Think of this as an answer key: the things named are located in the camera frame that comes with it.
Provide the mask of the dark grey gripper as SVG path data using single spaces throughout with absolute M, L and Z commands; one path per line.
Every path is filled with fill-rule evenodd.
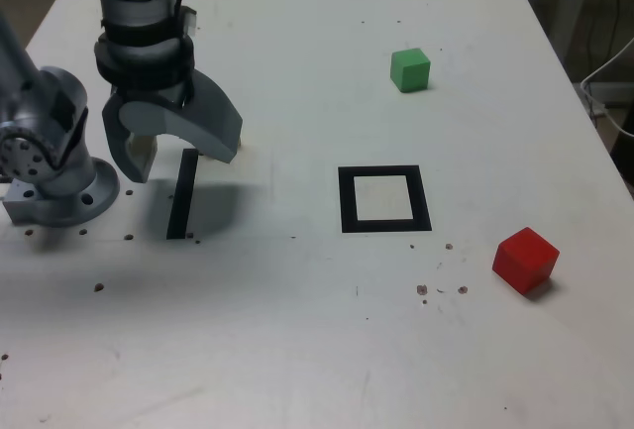
M 187 81 L 157 90 L 112 86 L 102 111 L 104 129 L 115 164 L 131 181 L 148 181 L 159 135 L 176 136 L 216 161 L 229 163 L 235 157 L 242 117 L 200 71 L 192 72 L 191 85 L 189 99 Z

